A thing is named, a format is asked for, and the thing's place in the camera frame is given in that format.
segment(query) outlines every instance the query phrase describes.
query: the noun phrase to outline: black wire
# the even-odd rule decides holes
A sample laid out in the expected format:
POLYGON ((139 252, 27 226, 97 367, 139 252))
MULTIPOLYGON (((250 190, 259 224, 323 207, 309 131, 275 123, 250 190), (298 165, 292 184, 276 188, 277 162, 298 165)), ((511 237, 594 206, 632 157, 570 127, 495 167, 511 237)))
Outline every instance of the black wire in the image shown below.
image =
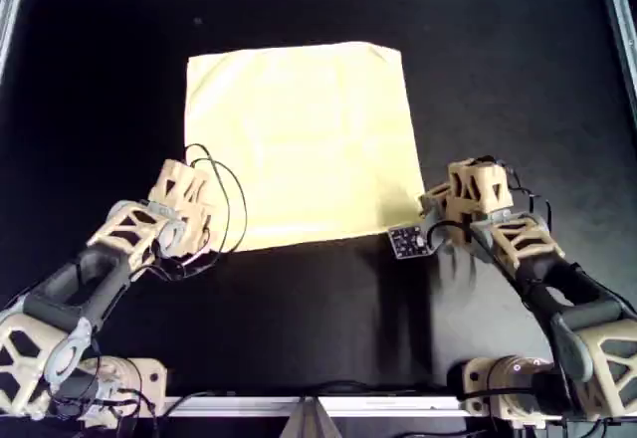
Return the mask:
POLYGON ((151 402, 146 395, 144 395, 140 390, 135 390, 134 388, 120 388, 119 392, 121 393, 132 393, 133 395, 137 395, 141 401, 144 402, 150 416, 152 418, 152 436, 153 438, 159 438, 159 423, 157 421, 157 415, 155 413, 155 405, 151 402))
POLYGON ((170 405, 166 409, 166 411, 164 411, 163 414, 161 415, 161 425, 160 425, 161 427, 160 427, 160 430, 163 429, 163 427, 166 425, 166 422, 168 421, 168 417, 170 416, 170 414, 173 411, 175 411, 177 408, 179 408, 181 405, 183 405, 190 398, 195 398, 197 396, 215 396, 217 394, 218 394, 218 392, 216 392, 216 391, 205 390, 205 391, 197 391, 195 393, 190 393, 189 395, 182 396, 177 401, 175 401, 172 405, 170 405))
POLYGON ((599 427, 601 426, 603 420, 597 420, 595 421, 595 423, 593 424, 593 426, 590 428, 590 430, 588 430, 586 433, 584 433, 583 435, 581 435, 579 438, 590 438, 591 436, 593 436, 597 430, 599 429, 599 427))
POLYGON ((535 194, 533 191, 526 187, 510 187, 510 191, 517 191, 523 194, 526 194, 529 197, 529 212, 534 212, 534 200, 535 199, 543 199, 546 204, 546 227, 548 228, 548 232, 552 232, 553 228, 553 213, 552 208, 550 207, 550 202, 545 197, 542 197, 539 194, 535 194))
POLYGON ((488 432, 489 430, 452 431, 449 433, 438 433, 434 431, 408 431, 406 433, 394 435, 394 438, 467 438, 488 432))
POLYGON ((248 206, 246 204, 246 195, 244 193, 243 187, 237 175, 234 173, 232 169, 226 166, 223 162, 217 161, 216 159, 211 159, 210 157, 198 157, 197 159, 193 160, 190 163, 190 167, 194 167, 195 164, 197 164, 197 162, 199 161, 210 161, 210 160, 214 161, 215 164, 217 164, 218 166, 228 171, 228 173, 232 176, 232 179, 235 181, 235 184, 237 184, 237 188, 239 189, 239 193, 241 194, 241 201, 243 202, 243 212, 245 217, 243 232, 241 233, 241 237, 239 238, 237 243, 227 252, 227 253, 231 253, 231 252, 235 252, 239 248, 244 238, 246 237, 246 232, 248 231, 248 206))
POLYGON ((155 276, 157 276, 159 279, 161 279, 164 282, 174 282, 175 279, 173 279, 170 274, 168 274, 165 270, 163 270, 161 267, 157 266, 156 264, 146 264, 144 266, 139 266, 138 268, 136 268, 134 271, 132 271, 129 275, 129 277, 133 277, 136 274, 142 272, 142 271, 148 271, 151 272, 152 274, 154 274, 155 276))
MULTIPOLYGON (((139 391, 143 392, 143 381, 141 379, 141 371, 139 371, 139 367, 130 358, 125 358, 124 360, 130 363, 132 367, 135 369, 135 371, 137 372, 137 377, 139 378, 139 391)), ((133 436, 134 434, 135 428, 137 427, 137 422, 139 421, 140 411, 141 411, 141 396, 139 396, 139 398, 137 399, 137 407, 135 408, 135 411, 132 412, 132 414, 134 415, 134 421, 132 423, 132 427, 130 428, 128 432, 129 436, 133 436)), ((116 433, 117 437, 119 436, 119 430, 122 423, 122 419, 123 417, 121 417, 117 422, 117 433, 116 433)))
POLYGON ((197 274, 201 274, 202 272, 214 267, 217 264, 217 262, 219 261, 219 259, 221 258, 223 254, 223 246, 225 246, 226 244, 228 231, 230 230, 230 198, 228 197, 228 191, 226 191, 226 187, 224 186, 223 179, 221 179, 221 174, 219 174, 219 169, 217 168, 216 161, 210 155, 210 151, 208 150, 208 148, 204 146, 203 144, 201 144, 200 142, 193 142, 191 144, 188 144, 184 152, 187 152, 188 149, 193 146, 197 146, 201 148, 203 152, 206 154, 207 159, 210 161, 210 164, 212 165, 212 170, 214 171, 215 176, 217 177, 217 181, 219 182, 219 187, 221 188, 221 192, 223 193, 223 197, 226 200, 226 205, 228 206, 228 214, 226 216, 226 229, 224 230, 223 238, 221 240, 221 244, 219 245, 219 251, 217 251, 217 254, 213 258, 213 260, 209 264, 206 264, 205 266, 195 269, 194 272, 190 274, 186 274, 183 277, 183 279, 188 279, 190 277, 196 276, 197 274))
POLYGON ((534 395, 532 388, 522 387, 510 387, 510 388, 492 388, 490 390, 472 391, 471 393, 465 393, 458 396, 461 401, 470 400, 472 398, 481 398, 483 396, 496 396, 496 395, 534 395))
POLYGON ((53 418, 57 418, 57 419, 63 420, 63 421, 66 421, 66 420, 72 419, 72 418, 73 419, 78 419, 82 415, 84 415, 87 412, 87 410, 92 405, 96 404, 97 400, 95 398, 84 400, 84 397, 87 395, 87 393, 89 392, 89 390, 91 389, 93 384, 98 379, 98 375, 100 373, 100 367, 102 366, 102 353, 100 352, 100 346, 98 344, 98 341, 94 337, 92 337, 92 339, 91 339, 91 348, 93 349, 93 351, 97 355, 98 364, 97 364, 97 367, 96 367, 96 372, 93 374, 93 377, 91 378, 91 381, 89 382, 87 387, 84 389, 84 391, 82 393, 80 393, 80 395, 75 396, 75 397, 66 397, 66 396, 64 396, 64 397, 56 397, 51 392, 51 388, 48 388, 46 390, 46 392, 51 397, 51 401, 53 401, 56 405, 58 405, 58 406, 60 406, 60 405, 63 405, 63 406, 75 405, 75 406, 78 407, 78 412, 75 415, 67 415, 66 413, 60 413, 60 411, 58 409, 56 409, 56 413, 54 415, 52 415, 53 418))

